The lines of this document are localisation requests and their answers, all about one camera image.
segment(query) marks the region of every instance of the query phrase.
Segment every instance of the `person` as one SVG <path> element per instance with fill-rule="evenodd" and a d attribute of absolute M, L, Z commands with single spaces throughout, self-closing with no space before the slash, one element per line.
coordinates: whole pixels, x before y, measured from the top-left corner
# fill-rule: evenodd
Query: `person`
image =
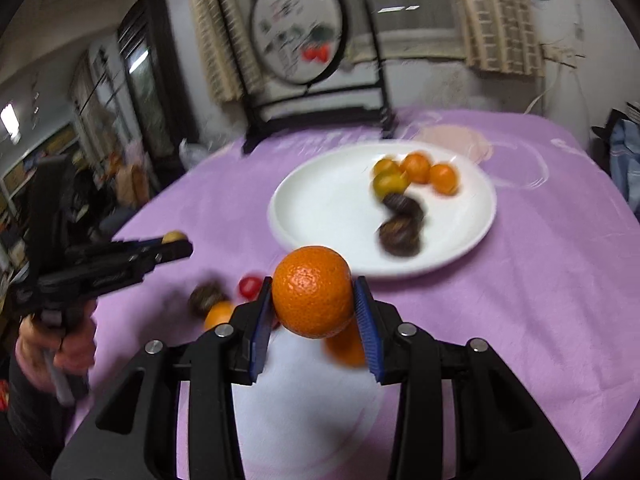
<path fill-rule="evenodd" d="M 53 350 L 54 366 L 65 373 L 84 376 L 95 363 L 95 308 L 95 301 L 85 304 L 81 325 L 67 335 L 48 330 L 33 316 L 20 324 L 9 370 L 8 428 L 0 426 L 3 478 L 42 480 L 51 473 L 74 410 L 58 403 L 42 351 Z"/>

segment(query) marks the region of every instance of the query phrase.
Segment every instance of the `blue cloth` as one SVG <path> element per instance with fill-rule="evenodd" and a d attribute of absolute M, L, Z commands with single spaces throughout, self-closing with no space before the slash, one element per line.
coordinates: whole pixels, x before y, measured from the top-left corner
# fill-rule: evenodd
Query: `blue cloth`
<path fill-rule="evenodd" d="M 640 220 L 640 126 L 620 120 L 611 134 L 611 177 Z"/>

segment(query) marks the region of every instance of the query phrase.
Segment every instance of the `yellow fruit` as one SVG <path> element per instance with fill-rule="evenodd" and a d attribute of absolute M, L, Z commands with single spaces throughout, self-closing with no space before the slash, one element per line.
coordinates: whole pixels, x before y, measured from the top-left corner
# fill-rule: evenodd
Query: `yellow fruit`
<path fill-rule="evenodd" d="M 372 173 L 373 176 L 378 176 L 380 173 L 386 173 L 387 171 L 402 173 L 398 163 L 390 156 L 386 156 L 385 158 L 381 158 L 379 161 L 377 161 L 376 165 L 373 167 Z"/>
<path fill-rule="evenodd" d="M 220 303 L 216 303 L 211 307 L 211 310 L 209 310 L 207 319 L 204 320 L 204 329 L 211 330 L 219 324 L 228 323 L 231 320 L 234 309 L 235 307 L 230 301 L 220 301 Z"/>
<path fill-rule="evenodd" d="M 454 195 L 458 191 L 460 180 L 458 172 L 450 164 L 436 164 L 431 167 L 431 185 L 438 193 Z"/>
<path fill-rule="evenodd" d="M 389 193 L 402 194 L 409 187 L 409 180 L 404 174 L 387 172 L 380 173 L 373 179 L 373 192 L 382 200 Z"/>
<path fill-rule="evenodd" d="M 169 244 L 171 242 L 177 242 L 178 240 L 188 240 L 187 235 L 182 231 L 169 231 L 162 237 L 163 244 Z"/>
<path fill-rule="evenodd" d="M 351 271 L 326 247 L 302 247 L 273 273 L 273 306 L 282 325 L 311 339 L 341 332 L 353 317 Z"/>

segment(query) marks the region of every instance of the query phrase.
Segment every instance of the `ceiling light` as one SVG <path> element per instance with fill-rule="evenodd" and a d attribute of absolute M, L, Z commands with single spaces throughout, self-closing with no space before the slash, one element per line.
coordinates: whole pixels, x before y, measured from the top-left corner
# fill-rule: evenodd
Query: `ceiling light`
<path fill-rule="evenodd" d="M 137 60 L 135 60 L 135 61 L 133 62 L 133 64 L 131 65 L 131 68 L 129 68 L 129 73 L 130 73 L 130 74 L 133 74 L 133 71 L 134 71 L 135 69 L 137 69 L 140 65 L 142 65 L 142 63 L 144 62 L 144 60 L 145 60 L 148 56 L 149 56 L 149 51 L 148 51 L 148 50 L 145 50 L 145 51 L 140 55 L 140 57 L 139 57 Z"/>
<path fill-rule="evenodd" d="M 378 13 L 380 14 L 380 12 L 396 12 L 396 10 L 404 10 L 404 7 L 385 7 L 384 9 L 380 9 Z"/>
<path fill-rule="evenodd" d="M 0 119 L 4 123 L 4 127 L 13 137 L 20 134 L 20 123 L 15 116 L 14 107 L 11 103 L 4 107 L 4 110 L 0 112 Z"/>

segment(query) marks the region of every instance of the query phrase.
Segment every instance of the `orange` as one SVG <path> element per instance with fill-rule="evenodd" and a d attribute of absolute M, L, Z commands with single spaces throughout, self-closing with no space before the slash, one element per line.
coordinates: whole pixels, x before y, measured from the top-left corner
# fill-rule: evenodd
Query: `orange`
<path fill-rule="evenodd" d="M 324 340 L 324 349 L 341 365 L 354 368 L 367 365 L 355 317 L 342 332 Z"/>
<path fill-rule="evenodd" d="M 285 256 L 273 273 L 271 293 L 280 323 L 302 337 L 331 337 L 353 317 L 351 271 L 326 247 L 302 247 Z"/>
<path fill-rule="evenodd" d="M 426 153 L 409 153 L 400 163 L 400 169 L 414 184 L 428 184 L 431 171 L 431 160 Z"/>
<path fill-rule="evenodd" d="M 231 315 L 234 312 L 235 307 L 230 301 L 220 301 L 211 307 L 207 314 L 207 319 L 204 320 L 204 329 L 211 330 L 213 327 L 222 323 L 228 323 L 231 320 Z"/>
<path fill-rule="evenodd" d="M 409 187 L 409 179 L 401 173 L 385 171 L 373 179 L 373 192 L 382 201 L 389 193 L 402 194 Z"/>
<path fill-rule="evenodd" d="M 402 173 L 398 163 L 390 156 L 386 156 L 385 158 L 381 158 L 379 161 L 377 161 L 376 165 L 373 167 L 372 173 L 373 176 L 378 176 L 380 173 L 386 173 L 387 171 Z"/>
<path fill-rule="evenodd" d="M 431 185 L 438 193 L 454 195 L 460 182 L 458 172 L 450 164 L 436 164 L 431 167 Z"/>

